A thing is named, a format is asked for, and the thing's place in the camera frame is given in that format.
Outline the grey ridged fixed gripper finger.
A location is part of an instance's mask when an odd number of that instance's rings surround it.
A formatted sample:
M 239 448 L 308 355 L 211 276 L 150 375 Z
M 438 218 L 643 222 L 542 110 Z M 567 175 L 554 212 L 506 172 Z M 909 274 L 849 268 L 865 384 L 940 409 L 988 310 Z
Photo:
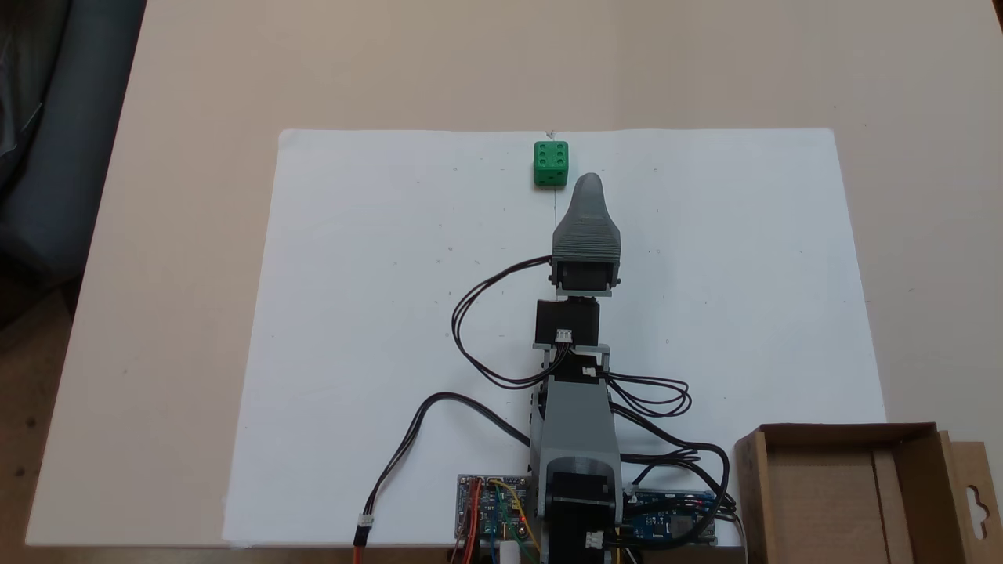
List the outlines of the grey ridged fixed gripper finger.
M 611 234 L 620 233 L 607 208 L 604 185 L 599 174 L 581 175 L 574 183 L 572 197 L 565 215 L 556 223 L 555 234 L 569 231 L 572 226 L 580 224 L 597 225 Z

